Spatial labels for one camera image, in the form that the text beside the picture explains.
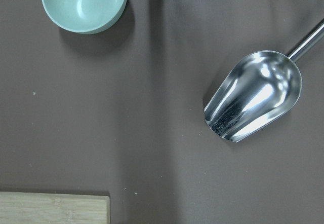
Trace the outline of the metal scoop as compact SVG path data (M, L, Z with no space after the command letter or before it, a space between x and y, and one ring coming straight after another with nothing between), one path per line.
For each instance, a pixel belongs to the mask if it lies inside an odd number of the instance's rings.
M287 113L302 91L296 62L322 38L320 21L287 54L262 50L245 56L207 103L208 127L223 139L239 142Z

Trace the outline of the mint green bowl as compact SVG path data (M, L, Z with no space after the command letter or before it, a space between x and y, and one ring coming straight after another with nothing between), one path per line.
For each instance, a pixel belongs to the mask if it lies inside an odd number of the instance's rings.
M60 28L96 34L112 27L122 16L127 0L42 0L48 17Z

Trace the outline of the wooden cutting board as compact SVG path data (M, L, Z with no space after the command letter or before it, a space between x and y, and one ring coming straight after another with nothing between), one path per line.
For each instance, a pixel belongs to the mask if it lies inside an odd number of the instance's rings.
M1 192L1 223L110 223L110 197Z

